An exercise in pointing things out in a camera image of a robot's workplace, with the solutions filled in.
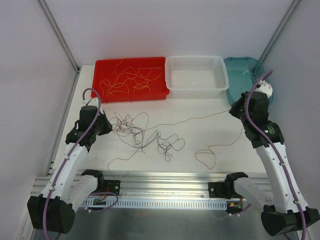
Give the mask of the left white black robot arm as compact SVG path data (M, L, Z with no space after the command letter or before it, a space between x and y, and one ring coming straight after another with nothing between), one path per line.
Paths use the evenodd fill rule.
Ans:
M38 196L31 196L27 209L34 229L59 236L70 232L76 212L88 196L114 196L108 190L104 174L100 170L86 169L79 182L72 186L79 166L86 159L97 136L112 131L105 112L98 105L85 105L79 111L79 119L66 135L65 148L57 169Z

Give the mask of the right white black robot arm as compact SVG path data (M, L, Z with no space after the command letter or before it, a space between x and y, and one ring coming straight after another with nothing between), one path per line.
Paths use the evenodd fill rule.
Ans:
M234 172L227 174L224 181L209 182L209 197L243 197L260 212L262 225L270 236L300 231L304 240L307 228L319 221L320 213L309 207L302 196L287 158L283 134L268 119L268 108L265 93L244 92L229 113L242 122L246 137L263 163L273 196L269 197L246 173Z

